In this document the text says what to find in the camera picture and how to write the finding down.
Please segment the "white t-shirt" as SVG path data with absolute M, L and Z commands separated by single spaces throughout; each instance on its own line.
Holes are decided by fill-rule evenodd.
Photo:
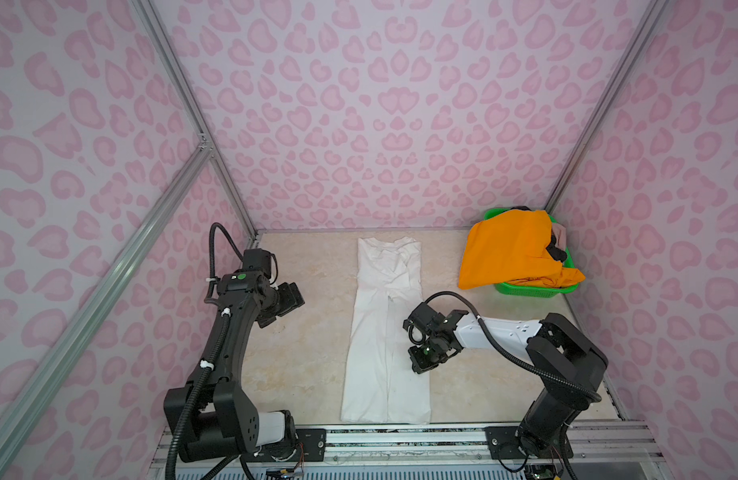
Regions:
M 340 420 L 431 421 L 429 375 L 412 370 L 403 322 L 423 301 L 422 246 L 413 238 L 358 241 L 357 292 Z

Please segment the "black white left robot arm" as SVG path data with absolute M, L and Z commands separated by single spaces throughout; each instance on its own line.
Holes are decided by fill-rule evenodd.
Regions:
M 167 466 L 264 452 L 282 457 L 298 445 L 287 410 L 260 411 L 242 388 L 242 362 L 252 327 L 265 328 L 304 305 L 294 283 L 273 283 L 275 255 L 244 252 L 233 273 L 209 279 L 204 302 L 216 317 L 198 365 L 185 385 L 170 389 L 163 409 L 172 433 Z

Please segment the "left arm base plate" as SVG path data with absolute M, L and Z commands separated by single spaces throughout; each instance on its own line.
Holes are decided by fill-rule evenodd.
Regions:
M 325 456 L 325 429 L 296 429 L 278 442 L 257 447 L 241 458 L 247 463 L 321 462 Z

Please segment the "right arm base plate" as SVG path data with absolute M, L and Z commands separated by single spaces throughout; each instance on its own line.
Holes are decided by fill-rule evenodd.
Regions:
M 550 459 L 563 453 L 573 458 L 574 453 L 567 436 L 568 426 L 539 427 L 528 424 L 519 426 L 491 426 L 485 428 L 487 446 L 493 460 Z

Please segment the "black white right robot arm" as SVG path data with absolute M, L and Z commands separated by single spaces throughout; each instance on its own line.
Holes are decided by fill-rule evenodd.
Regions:
M 540 378 L 543 389 L 531 403 L 509 444 L 516 452 L 548 458 L 567 448 L 566 431 L 598 394 L 608 367 L 605 354 L 565 316 L 539 320 L 488 318 L 468 304 L 444 315 L 429 301 L 403 321 L 412 345 L 412 371 L 429 372 L 465 349 L 492 348 L 514 366 Z

